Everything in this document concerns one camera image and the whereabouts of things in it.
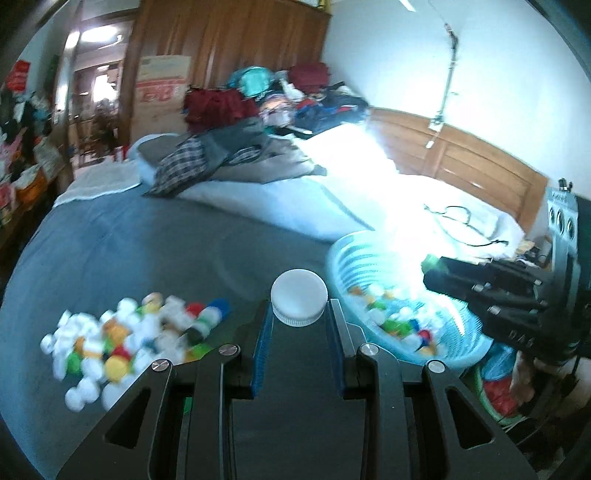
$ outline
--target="teal bag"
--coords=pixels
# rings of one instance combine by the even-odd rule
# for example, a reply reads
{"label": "teal bag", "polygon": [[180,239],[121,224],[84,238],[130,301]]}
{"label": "teal bag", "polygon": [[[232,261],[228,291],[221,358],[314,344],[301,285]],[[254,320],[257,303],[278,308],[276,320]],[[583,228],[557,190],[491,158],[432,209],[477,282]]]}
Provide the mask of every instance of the teal bag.
{"label": "teal bag", "polygon": [[264,67],[248,67],[232,73],[228,86],[237,88],[246,98],[262,96],[269,90],[273,73]]}

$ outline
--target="white wall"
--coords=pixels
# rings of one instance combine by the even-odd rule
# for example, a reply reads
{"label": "white wall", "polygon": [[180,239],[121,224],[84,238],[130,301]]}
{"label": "white wall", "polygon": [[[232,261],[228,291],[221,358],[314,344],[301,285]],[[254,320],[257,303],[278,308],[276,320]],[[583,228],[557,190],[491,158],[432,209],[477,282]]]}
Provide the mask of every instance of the white wall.
{"label": "white wall", "polygon": [[[431,117],[450,42],[427,0],[410,1],[417,12],[397,0],[335,3],[324,60],[371,104]],[[447,123],[591,197],[591,83],[560,35],[525,0],[432,3],[460,39]]]}
{"label": "white wall", "polygon": [[55,55],[61,55],[64,49],[73,15],[74,8],[70,4],[60,8],[35,33],[19,56],[19,60],[31,62],[27,77],[27,92],[40,91],[43,88],[52,58]]}
{"label": "white wall", "polygon": [[82,7],[82,20],[101,15],[138,8],[140,0],[85,0]]}
{"label": "white wall", "polygon": [[125,57],[125,50],[127,43],[118,43],[110,47],[105,47],[100,50],[92,50],[86,53],[80,53],[74,62],[74,71],[87,69],[106,63],[114,63],[120,61]]}

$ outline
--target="clothing pile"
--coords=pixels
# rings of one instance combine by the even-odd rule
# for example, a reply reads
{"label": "clothing pile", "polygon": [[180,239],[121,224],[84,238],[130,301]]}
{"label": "clothing pile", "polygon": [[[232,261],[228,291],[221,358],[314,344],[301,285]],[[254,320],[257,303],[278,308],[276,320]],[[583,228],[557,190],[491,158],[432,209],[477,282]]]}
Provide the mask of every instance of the clothing pile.
{"label": "clothing pile", "polygon": [[368,117],[366,100],[344,83],[329,83],[324,63],[296,65],[276,73],[248,67],[234,72],[226,89],[192,90],[185,100],[186,121],[189,130],[199,134],[258,116],[269,132],[288,128],[309,137]]}
{"label": "clothing pile", "polygon": [[156,168],[149,194],[175,196],[205,180],[270,183],[326,175],[290,140],[270,137],[258,117],[199,135],[162,136],[138,147]]}

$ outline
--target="white towel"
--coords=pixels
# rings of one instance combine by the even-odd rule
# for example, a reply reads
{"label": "white towel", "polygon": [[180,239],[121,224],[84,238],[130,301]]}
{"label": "white towel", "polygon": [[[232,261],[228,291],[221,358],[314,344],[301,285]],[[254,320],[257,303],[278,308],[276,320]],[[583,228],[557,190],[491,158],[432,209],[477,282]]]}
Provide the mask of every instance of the white towel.
{"label": "white towel", "polygon": [[92,200],[103,195],[120,193],[141,183],[134,161],[103,162],[86,168],[53,204],[57,207],[73,200]]}

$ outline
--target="blue plastic basket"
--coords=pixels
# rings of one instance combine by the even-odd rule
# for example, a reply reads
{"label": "blue plastic basket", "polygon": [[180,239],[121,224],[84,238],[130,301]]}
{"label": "blue plastic basket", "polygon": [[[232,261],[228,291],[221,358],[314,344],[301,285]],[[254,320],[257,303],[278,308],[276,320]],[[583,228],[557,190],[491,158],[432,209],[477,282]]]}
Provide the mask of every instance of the blue plastic basket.
{"label": "blue plastic basket", "polygon": [[420,263],[410,259],[404,245],[386,241],[375,232],[358,232],[344,236],[330,249],[327,257],[327,279],[333,297],[343,307],[348,322],[359,325],[368,342],[388,350],[397,358],[422,365],[431,358],[411,352],[398,339],[366,319],[362,302],[348,294],[351,287],[365,289],[372,283],[393,286],[412,292],[439,313],[443,327],[439,343],[445,346],[440,358],[457,373],[479,362],[487,353],[492,339],[482,334],[480,320],[468,310],[465,302],[427,291],[422,285]]}

